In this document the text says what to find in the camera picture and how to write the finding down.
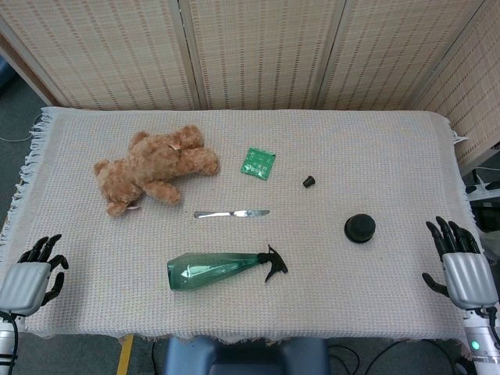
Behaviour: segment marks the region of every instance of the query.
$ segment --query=black round cap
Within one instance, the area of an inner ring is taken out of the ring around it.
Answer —
[[[375,233],[375,221],[371,216],[359,213],[345,222],[344,233],[349,240],[362,244],[369,241]]]
[[[306,188],[309,186],[312,186],[316,183],[316,180],[314,180],[313,176],[308,176],[304,182],[302,182],[302,185],[304,185]]]

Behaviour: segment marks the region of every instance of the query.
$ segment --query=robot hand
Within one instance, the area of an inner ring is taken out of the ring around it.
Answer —
[[[434,224],[426,225],[432,233],[439,259],[443,262],[446,286],[438,284],[428,273],[422,273],[427,286],[449,297],[460,309],[490,308],[498,301],[495,282],[486,257],[477,247],[473,235],[441,217],[436,218],[441,232]]]
[[[0,311],[17,316],[30,316],[59,295],[64,283],[64,273],[55,277],[52,290],[46,292],[51,272],[60,264],[68,269],[68,261],[62,255],[48,260],[61,234],[43,237],[34,247],[21,255],[10,267],[0,289]]]
[[[468,230],[452,221],[448,225],[439,216],[436,221],[441,231],[430,222],[427,227],[443,263],[446,285],[428,273],[422,273],[422,278],[430,289],[465,310],[462,323],[477,373],[500,375],[500,339],[495,328],[498,293],[488,261]]]
[[[43,237],[34,247],[21,255],[19,261],[10,267],[0,288],[0,375],[12,374],[17,358],[19,333],[26,331],[24,317],[35,314],[59,295],[63,288],[64,273],[55,277],[52,290],[47,290],[50,273],[59,264],[68,269],[68,261],[62,255],[51,260],[52,248],[61,238]]]

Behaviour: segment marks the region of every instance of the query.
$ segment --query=yellow floor tape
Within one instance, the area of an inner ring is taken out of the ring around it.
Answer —
[[[128,363],[130,361],[130,354],[132,353],[132,342],[134,335],[128,334],[122,343],[122,352],[120,354],[120,361],[118,362],[118,370],[116,375],[127,375]]]

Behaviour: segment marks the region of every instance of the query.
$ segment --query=knife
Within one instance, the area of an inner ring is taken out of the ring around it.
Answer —
[[[215,217],[215,216],[237,216],[237,217],[255,217],[265,216],[270,211],[268,209],[243,209],[241,211],[233,212],[195,212],[195,218],[201,219],[202,217]]]

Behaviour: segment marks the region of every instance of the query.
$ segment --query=fringe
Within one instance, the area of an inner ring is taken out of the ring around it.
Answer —
[[[41,121],[33,125],[33,130],[31,131],[33,134],[30,146],[31,151],[24,160],[24,166],[21,167],[21,181],[16,185],[16,193],[12,197],[10,209],[7,212],[7,219],[0,233],[0,263],[6,257],[6,245],[12,240],[14,228],[20,216],[20,211],[23,208],[24,199],[29,193],[31,183],[37,176],[41,156],[47,145],[54,115],[54,108],[43,108]]]

